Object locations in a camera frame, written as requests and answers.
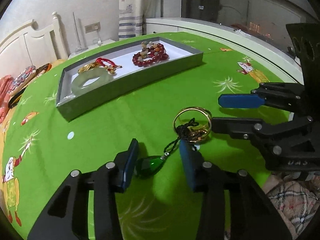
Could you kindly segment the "plaid fabric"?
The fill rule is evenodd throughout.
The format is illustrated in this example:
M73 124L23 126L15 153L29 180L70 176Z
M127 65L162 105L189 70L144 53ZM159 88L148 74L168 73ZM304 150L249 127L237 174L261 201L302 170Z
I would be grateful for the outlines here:
M292 238L297 239L319 208L319 176L308 181L293 180L291 175L271 174L263 191L278 210Z

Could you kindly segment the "sailboat print curtain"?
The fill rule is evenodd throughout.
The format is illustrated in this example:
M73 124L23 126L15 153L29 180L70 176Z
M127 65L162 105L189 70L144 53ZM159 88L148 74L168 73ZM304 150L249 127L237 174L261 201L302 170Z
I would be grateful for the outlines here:
M144 16L151 0L119 0L120 40L143 35Z

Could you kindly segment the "white bed headboard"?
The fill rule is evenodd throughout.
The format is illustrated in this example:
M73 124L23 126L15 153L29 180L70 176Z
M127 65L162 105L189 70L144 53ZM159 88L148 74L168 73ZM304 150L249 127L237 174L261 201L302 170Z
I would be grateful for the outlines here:
M29 66L68 59L60 16L53 12L52 18L52 23L40 30L34 29L35 20L29 20L1 40L1 77L16 77Z

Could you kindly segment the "green cartoon print cloth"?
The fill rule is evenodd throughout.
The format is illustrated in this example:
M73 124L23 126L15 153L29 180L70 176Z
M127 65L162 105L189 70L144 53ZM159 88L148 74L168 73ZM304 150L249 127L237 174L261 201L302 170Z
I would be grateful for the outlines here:
M185 107L200 106L213 116L259 118L271 124L288 120L287 112L271 107L219 106L220 94L248 93L258 86L239 68L246 55L188 33L166 33L164 37L202 51L202 65L122 95L70 122L55 106L65 63L25 90L10 122L3 152L3 163L22 156L14 168L20 202L10 204L9 209L12 226L23 238L69 172L96 170L126 150L133 138L139 141L142 156L160 155L175 139L172 122ZM188 186L178 152L150 179L133 178L116 200L125 239L196 237L202 196Z

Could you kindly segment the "thin gold bangle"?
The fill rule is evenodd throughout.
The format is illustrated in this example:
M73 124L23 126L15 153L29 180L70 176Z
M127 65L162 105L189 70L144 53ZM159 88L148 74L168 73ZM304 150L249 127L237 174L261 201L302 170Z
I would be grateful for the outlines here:
M84 73L86 71L89 71L91 69L98 68L98 67L100 67L100 64L97 62L86 64L83 67L78 69L78 74Z

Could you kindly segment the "pale green jade bangle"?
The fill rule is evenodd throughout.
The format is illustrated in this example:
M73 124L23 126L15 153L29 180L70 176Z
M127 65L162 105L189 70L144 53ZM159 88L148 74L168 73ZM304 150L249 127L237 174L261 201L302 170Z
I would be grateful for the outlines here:
M86 94L113 80L104 68L94 68L78 74L71 83L71 91L75 96Z

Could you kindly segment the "white desk lamp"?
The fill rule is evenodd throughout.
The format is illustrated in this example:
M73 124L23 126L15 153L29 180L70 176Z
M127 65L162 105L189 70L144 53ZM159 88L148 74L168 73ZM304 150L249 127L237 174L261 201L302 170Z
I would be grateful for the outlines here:
M84 51L86 51L88 49L88 47L81 45L80 36L79 36L79 33L78 33L78 28L77 28L77 25L76 25L76 19L75 19L75 13L74 12L72 12L72 18L73 18L73 25L74 25L74 31L75 31L75 35L76 35L76 40L77 40L77 43L78 43L78 46L76 47L74 53L75 54L80 54L80 53L83 53Z

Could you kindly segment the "white nightstand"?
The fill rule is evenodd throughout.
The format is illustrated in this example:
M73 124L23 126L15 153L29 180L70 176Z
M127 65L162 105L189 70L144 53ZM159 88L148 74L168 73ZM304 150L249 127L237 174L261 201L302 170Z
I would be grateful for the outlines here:
M84 52L87 52L87 51L92 50L92 49L95 49L95 48L99 48L99 47L104 46L104 45L107 45L107 44L111 44L111 43L113 43L113 42L115 42L115 40L112 40L112 39L103 40L103 41L100 41L100 40L99 40L99 41L97 41L97 43L95 43L95 44L93 44L93 45L89 45L89 46L87 46L86 48L81 48L81 49L78 50L77 52L71 53L71 54L69 55L68 59L70 60L70 59L72 59L72 58L74 58L74 57L76 57L76 56L78 56L78 55L80 55L80 54L82 54L82 53L84 53Z

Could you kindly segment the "patterned pillow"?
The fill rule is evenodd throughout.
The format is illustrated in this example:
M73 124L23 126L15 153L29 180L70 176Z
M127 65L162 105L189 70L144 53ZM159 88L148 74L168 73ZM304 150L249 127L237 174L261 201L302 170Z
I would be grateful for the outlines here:
M36 76L36 67L29 66L16 77L10 85L8 94L10 96L16 95L30 80Z

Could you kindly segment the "gold ring bangle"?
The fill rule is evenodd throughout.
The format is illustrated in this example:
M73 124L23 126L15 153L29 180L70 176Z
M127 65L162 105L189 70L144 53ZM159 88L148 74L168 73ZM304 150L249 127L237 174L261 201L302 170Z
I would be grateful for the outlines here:
M205 121L200 122L195 118L191 118L189 121L177 125L177 122L180 120L180 116L187 112L200 113L204 116ZM206 140L212 130L212 113L202 107L186 107L181 109L175 116L172 126L180 139L191 143L202 142Z

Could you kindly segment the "white window cabinet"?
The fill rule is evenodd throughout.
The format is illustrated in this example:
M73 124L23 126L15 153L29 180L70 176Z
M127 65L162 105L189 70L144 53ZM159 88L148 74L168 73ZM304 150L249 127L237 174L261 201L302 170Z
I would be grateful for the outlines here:
M186 32L219 42L262 64L284 82L303 84L301 67L289 55L252 35L217 23L189 18L148 18L147 34Z

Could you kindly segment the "wall power socket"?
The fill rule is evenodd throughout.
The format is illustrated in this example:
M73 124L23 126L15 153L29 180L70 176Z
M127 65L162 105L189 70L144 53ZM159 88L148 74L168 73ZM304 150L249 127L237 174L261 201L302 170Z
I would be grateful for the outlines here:
M94 31L99 31L99 30L100 30L100 22L92 23L92 24L85 26L85 33L86 34L94 32Z

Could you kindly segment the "folded pink quilt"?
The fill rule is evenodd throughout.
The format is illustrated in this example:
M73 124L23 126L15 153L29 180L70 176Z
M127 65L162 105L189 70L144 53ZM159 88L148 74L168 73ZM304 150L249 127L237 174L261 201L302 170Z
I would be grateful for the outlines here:
M9 110L9 88L13 82L13 77L11 75L6 75L1 78L1 86L0 86L0 124L4 121L7 116Z

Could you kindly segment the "grey shallow tray box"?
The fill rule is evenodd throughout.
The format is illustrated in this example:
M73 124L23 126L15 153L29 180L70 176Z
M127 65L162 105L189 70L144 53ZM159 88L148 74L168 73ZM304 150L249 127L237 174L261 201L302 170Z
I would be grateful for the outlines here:
M56 97L56 108L62 117L66 121L71 121L139 87L202 64L203 52L186 44L159 36L147 38L146 42L162 44L169 55L168 59L146 67L134 65L132 58L141 50L142 42L138 40L103 49L65 67L61 74ZM75 96L71 91L71 83L78 75L78 69L93 63L99 57L105 57L120 66L112 75L113 80L86 94Z

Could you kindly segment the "dark framed window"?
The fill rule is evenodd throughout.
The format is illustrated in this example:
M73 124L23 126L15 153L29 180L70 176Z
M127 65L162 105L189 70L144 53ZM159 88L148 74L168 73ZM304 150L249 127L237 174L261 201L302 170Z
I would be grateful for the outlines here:
M182 0L181 15L240 29L287 54L293 44L286 25L319 23L308 0Z

